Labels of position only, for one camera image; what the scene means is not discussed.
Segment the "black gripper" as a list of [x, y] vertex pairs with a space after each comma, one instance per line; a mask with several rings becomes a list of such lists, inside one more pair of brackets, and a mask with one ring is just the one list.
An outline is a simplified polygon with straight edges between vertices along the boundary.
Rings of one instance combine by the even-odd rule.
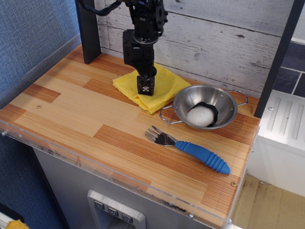
[[138, 72], [138, 94], [152, 96], [154, 93], [155, 75], [154, 49], [152, 44], [138, 43], [134, 37], [134, 30], [126, 30], [122, 34], [124, 63], [132, 66]]

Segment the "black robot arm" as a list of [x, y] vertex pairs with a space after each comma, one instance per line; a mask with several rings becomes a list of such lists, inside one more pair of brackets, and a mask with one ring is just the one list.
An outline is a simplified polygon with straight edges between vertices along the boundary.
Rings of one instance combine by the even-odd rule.
[[138, 94], [152, 96], [155, 87], [153, 45], [163, 34], [163, 26], [168, 22], [168, 12], [162, 0], [117, 0], [108, 7], [97, 10], [84, 1], [80, 5], [87, 11], [98, 16], [107, 16], [124, 2], [129, 8], [133, 29], [122, 34], [123, 58], [126, 65], [132, 66], [137, 72]]

